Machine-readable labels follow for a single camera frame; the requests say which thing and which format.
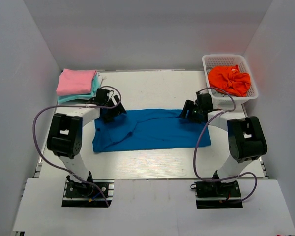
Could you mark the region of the blue t shirt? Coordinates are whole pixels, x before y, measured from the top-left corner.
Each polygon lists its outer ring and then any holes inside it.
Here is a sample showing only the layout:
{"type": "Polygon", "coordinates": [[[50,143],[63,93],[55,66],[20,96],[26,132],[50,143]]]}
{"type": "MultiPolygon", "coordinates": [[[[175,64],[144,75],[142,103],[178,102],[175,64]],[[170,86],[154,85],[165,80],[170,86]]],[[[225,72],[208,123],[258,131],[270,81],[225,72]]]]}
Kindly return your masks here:
{"type": "MultiPolygon", "coordinates": [[[[99,118],[94,122],[93,152],[193,148],[204,124],[179,118],[180,113],[179,109],[143,109],[128,110],[110,123],[99,118]]],[[[210,145],[207,130],[199,147],[210,145]]]]}

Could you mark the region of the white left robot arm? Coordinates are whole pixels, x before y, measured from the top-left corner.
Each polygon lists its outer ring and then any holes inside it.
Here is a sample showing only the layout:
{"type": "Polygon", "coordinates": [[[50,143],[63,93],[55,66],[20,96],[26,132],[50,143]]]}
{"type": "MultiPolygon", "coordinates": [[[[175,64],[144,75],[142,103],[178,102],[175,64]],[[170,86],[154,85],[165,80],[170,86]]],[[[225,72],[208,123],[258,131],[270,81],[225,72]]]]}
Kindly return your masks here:
{"type": "Polygon", "coordinates": [[[112,86],[98,88],[95,97],[85,105],[70,113],[55,113],[52,118],[47,149],[57,156],[69,173],[69,180],[78,182],[77,190],[83,196],[94,191],[90,171],[85,167],[80,151],[83,127],[100,118],[104,123],[115,121],[115,117],[125,114],[120,92],[112,86]]]}

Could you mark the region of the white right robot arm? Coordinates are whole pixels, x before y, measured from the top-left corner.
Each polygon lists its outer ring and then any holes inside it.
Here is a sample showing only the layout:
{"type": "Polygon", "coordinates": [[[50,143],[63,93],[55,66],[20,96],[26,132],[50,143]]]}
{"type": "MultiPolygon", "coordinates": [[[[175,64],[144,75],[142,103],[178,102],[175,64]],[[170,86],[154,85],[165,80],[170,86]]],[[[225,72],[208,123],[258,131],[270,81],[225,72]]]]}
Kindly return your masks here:
{"type": "Polygon", "coordinates": [[[218,196],[224,196],[230,190],[229,182],[243,175],[254,175],[251,172],[242,171],[250,163],[267,153],[267,143],[256,116],[240,119],[231,119],[228,113],[236,108],[234,101],[230,110],[215,109],[211,95],[196,92],[195,101],[186,100],[179,118],[187,119],[194,123],[203,123],[193,154],[193,171],[195,176],[205,182],[213,182],[213,192],[218,196]],[[209,126],[215,126],[227,132],[229,157],[224,164],[213,174],[212,178],[202,178],[196,170],[197,149],[204,133],[209,126]]]}

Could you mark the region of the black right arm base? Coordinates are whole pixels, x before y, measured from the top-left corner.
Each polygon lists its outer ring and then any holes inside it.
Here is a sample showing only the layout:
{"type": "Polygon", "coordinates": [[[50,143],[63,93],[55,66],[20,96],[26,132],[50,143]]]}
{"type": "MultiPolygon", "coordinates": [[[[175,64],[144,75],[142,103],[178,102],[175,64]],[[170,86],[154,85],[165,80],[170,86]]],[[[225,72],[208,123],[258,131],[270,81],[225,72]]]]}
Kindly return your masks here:
{"type": "Polygon", "coordinates": [[[204,182],[190,185],[195,191],[197,209],[240,209],[243,208],[238,181],[204,182]]]}

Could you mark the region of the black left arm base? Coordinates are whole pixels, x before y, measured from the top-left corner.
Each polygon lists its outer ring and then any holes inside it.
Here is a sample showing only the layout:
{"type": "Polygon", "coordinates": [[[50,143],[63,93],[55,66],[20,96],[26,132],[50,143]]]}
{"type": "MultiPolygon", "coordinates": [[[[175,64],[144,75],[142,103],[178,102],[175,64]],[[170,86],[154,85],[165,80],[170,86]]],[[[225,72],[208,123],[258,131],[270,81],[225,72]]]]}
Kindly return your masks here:
{"type": "Polygon", "coordinates": [[[100,191],[94,187],[82,189],[81,183],[73,183],[66,181],[63,198],[62,208],[108,208],[113,200],[114,194],[114,181],[113,180],[99,180],[94,183],[101,189],[108,205],[106,204],[100,191]]]}

